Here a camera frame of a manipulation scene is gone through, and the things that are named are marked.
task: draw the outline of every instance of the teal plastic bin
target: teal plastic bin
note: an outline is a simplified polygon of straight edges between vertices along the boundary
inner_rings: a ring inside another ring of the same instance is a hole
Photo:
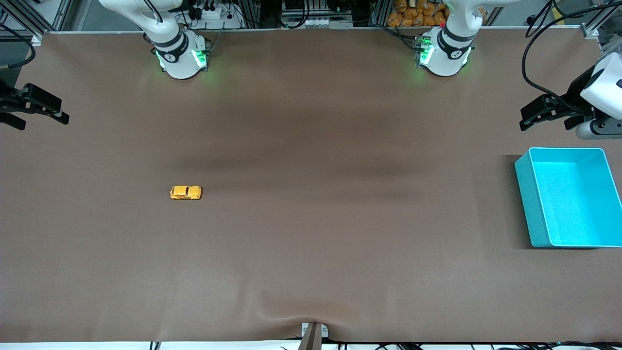
[[[534,247],[622,247],[622,204],[601,148],[531,148],[514,165]]]

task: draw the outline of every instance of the table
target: table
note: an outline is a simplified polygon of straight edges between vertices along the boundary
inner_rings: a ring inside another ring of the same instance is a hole
[[[185,81],[139,34],[46,35],[18,84],[71,120],[0,127],[0,339],[620,340],[622,253],[531,248],[513,169],[597,146],[620,183],[620,142],[519,130],[523,35],[440,78],[382,31],[225,33]],[[552,29],[529,74],[562,93],[598,54]]]

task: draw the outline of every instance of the green led light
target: green led light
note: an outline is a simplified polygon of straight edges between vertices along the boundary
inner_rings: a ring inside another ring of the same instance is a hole
[[[421,59],[419,60],[419,63],[428,64],[430,62],[430,57],[432,56],[433,53],[434,53],[434,45],[429,44],[427,49],[425,49],[421,53]]]
[[[160,67],[164,69],[164,62],[162,61],[162,56],[160,56],[160,53],[158,51],[155,52],[155,55],[157,56],[158,61],[160,61]]]
[[[197,61],[197,65],[199,67],[205,66],[205,54],[203,52],[197,52],[196,50],[192,50],[192,55],[194,56],[195,61]]]
[[[470,54],[470,53],[471,53],[471,48],[469,47],[468,50],[465,52],[465,59],[464,59],[464,61],[462,61],[462,65],[467,64],[468,54]]]

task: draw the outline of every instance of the yellow toy car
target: yellow toy car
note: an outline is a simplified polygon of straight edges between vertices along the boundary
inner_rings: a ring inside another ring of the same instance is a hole
[[[201,186],[173,186],[170,189],[171,199],[201,199]]]

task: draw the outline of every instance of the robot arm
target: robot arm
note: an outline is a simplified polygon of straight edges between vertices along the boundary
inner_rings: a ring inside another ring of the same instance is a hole
[[[171,77],[186,79],[207,68],[209,50],[205,38],[181,30],[168,12],[183,0],[100,0],[105,8],[117,12],[139,26],[155,47],[160,66]]]
[[[566,130],[584,140],[622,138],[622,39],[575,79],[561,97],[578,113],[548,94],[521,109],[521,130],[546,120],[568,117]]]
[[[467,62],[471,43],[480,30],[483,15],[480,6],[507,6],[520,0],[446,0],[450,15],[443,28],[433,28],[428,48],[419,53],[419,63],[443,77],[454,75]]]
[[[8,86],[0,78],[0,123],[18,130],[26,128],[26,121],[12,112],[47,115],[55,121],[67,125],[69,115],[61,109],[61,99],[42,88],[26,84],[22,90]]]

